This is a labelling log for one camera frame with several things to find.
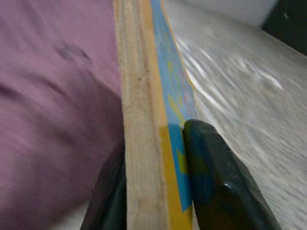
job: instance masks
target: gray floor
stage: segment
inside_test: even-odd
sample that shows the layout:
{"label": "gray floor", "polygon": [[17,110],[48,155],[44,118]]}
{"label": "gray floor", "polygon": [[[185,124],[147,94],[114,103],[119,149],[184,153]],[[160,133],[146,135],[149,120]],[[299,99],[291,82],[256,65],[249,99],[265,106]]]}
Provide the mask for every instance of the gray floor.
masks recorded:
{"label": "gray floor", "polygon": [[167,0],[202,120],[248,166],[285,230],[307,229],[307,58],[264,32]]}

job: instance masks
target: purple cloth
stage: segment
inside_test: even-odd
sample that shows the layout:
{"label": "purple cloth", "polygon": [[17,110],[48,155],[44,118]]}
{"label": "purple cloth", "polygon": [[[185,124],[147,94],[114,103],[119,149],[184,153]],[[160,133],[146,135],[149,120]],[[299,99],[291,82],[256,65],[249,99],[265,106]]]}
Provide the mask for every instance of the purple cloth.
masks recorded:
{"label": "purple cloth", "polygon": [[122,146],[112,0],[2,0],[0,229],[46,229]]}

